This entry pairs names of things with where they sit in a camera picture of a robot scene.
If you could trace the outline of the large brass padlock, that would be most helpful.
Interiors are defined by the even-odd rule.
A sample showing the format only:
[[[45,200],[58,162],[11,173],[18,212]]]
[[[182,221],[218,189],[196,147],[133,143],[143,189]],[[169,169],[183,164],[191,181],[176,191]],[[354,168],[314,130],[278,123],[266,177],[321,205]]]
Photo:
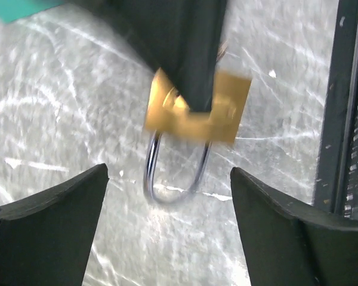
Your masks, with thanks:
[[[152,137],[146,155],[143,178],[144,196],[153,204],[170,206],[191,197],[198,189],[213,142],[233,145],[252,80],[225,70],[215,73],[212,109],[209,113],[191,112],[184,98],[162,69],[152,80],[144,127]],[[189,141],[204,142],[195,178],[184,194],[173,200],[159,198],[153,188],[155,167],[162,134]]]

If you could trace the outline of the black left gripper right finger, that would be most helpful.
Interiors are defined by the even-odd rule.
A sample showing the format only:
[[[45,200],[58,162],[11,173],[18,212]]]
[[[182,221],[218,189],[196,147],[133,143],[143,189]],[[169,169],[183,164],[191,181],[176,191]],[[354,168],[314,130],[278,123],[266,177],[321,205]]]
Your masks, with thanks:
[[[241,168],[230,173],[252,285],[358,285],[358,221],[324,212]]]

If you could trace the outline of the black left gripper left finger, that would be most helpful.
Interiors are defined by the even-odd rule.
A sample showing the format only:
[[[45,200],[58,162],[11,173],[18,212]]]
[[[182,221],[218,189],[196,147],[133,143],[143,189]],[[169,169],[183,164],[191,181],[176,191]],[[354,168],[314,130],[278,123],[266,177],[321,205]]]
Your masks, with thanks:
[[[0,206],[0,285],[81,285],[107,183],[102,163]]]

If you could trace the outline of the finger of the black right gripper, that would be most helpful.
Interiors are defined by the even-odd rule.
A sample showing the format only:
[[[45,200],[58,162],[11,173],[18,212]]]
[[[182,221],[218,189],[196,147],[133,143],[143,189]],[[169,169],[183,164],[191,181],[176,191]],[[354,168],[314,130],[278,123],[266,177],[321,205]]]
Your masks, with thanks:
[[[192,112],[211,110],[227,1],[103,1],[105,15],[132,35],[132,47],[161,68]]]

